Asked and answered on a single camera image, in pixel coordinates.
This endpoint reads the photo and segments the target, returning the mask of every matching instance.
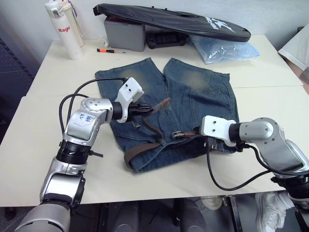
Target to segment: black case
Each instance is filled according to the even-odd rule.
[[[186,12],[106,3],[95,6],[93,12],[95,15],[114,15],[158,28],[221,40],[246,42],[251,37],[247,29],[236,24]]]

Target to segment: blue jeans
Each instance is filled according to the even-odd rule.
[[[147,122],[162,132],[163,138],[145,127],[134,129],[132,123],[110,123],[116,140],[124,152],[141,144],[157,143],[161,146],[134,157],[134,172],[146,172],[205,154],[205,138],[196,135],[172,140],[175,131],[196,131],[206,115],[233,119],[239,122],[236,99],[229,83],[229,74],[198,68],[172,58],[162,74],[150,58],[108,71],[98,71],[96,78],[134,77],[145,94],[138,103],[151,106],[170,98],[158,113],[147,117]],[[98,82],[103,98],[114,101],[122,81]],[[142,125],[141,117],[136,117]],[[223,141],[209,138],[210,150],[235,152]]]

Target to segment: gray box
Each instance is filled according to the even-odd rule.
[[[104,20],[110,47],[142,52],[145,49],[145,25],[129,22],[115,16]]]

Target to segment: white sneaker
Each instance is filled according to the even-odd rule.
[[[206,208],[210,210],[217,210],[222,205],[222,197],[221,196],[201,197],[201,202]]]
[[[283,228],[287,207],[276,192],[255,194],[257,204],[256,229],[258,232],[274,232]]]

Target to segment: black cable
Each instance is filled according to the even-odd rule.
[[[81,217],[89,218],[89,219],[100,220],[100,218],[98,218],[98,217],[92,217],[92,216],[84,215],[84,214],[81,214],[77,211],[75,212],[75,214],[78,215],[78,216],[81,216]]]
[[[244,145],[244,148],[251,148],[251,149],[253,149],[257,161],[258,161],[264,168],[266,168],[267,170],[269,170],[269,171],[271,171],[271,172],[273,172],[273,173],[277,173],[277,174],[280,174],[280,175],[294,175],[294,176],[298,176],[298,175],[308,175],[308,174],[309,174],[309,171],[303,171],[303,172],[294,173],[294,172],[280,171],[280,170],[271,168],[271,167],[269,167],[267,164],[265,164],[265,163],[261,160],[260,155],[259,155],[259,152],[257,151],[257,149],[256,149],[254,146],[251,146],[251,145],[249,145],[249,144],[245,144],[245,145]]]
[[[59,105],[59,121],[60,121],[60,126],[61,126],[62,133],[64,132],[64,125],[63,125],[63,119],[62,119],[62,107],[63,107],[63,104],[64,104],[64,102],[67,99],[75,97],[75,96],[80,96],[80,97],[88,98],[87,95],[79,94],[79,93],[73,93],[73,94],[70,94],[70,95],[64,97],[64,99],[62,99],[62,101],[61,101],[61,103]]]
[[[76,91],[74,92],[74,94],[77,94],[82,88],[84,88],[86,85],[92,83],[92,82],[97,82],[97,81],[113,81],[113,80],[121,80],[123,82],[126,81],[126,78],[101,78],[101,79],[94,79],[94,80],[90,80],[87,81],[85,83],[83,83],[81,86],[79,86]],[[71,117],[71,112],[72,112],[72,106],[73,106],[73,101],[74,101],[74,96],[72,97],[71,101],[70,101],[70,105],[69,105],[69,110],[68,110],[68,116],[67,116],[67,123]]]
[[[210,154],[209,154],[209,150],[208,150],[208,142],[206,142],[206,156],[207,156],[207,166],[208,166],[209,174],[211,175],[212,181],[214,182],[214,184],[218,188],[220,188],[224,191],[234,191],[234,190],[240,189],[240,188],[246,186],[247,184],[249,184],[250,182],[254,181],[256,178],[271,172],[269,170],[261,172],[261,173],[255,175],[255,176],[253,176],[252,178],[250,178],[246,182],[242,183],[241,185],[238,185],[238,186],[233,187],[233,188],[225,188],[225,187],[222,187],[221,185],[219,185],[218,182],[215,180],[215,178],[213,176],[212,169],[211,169],[211,162],[210,162]]]

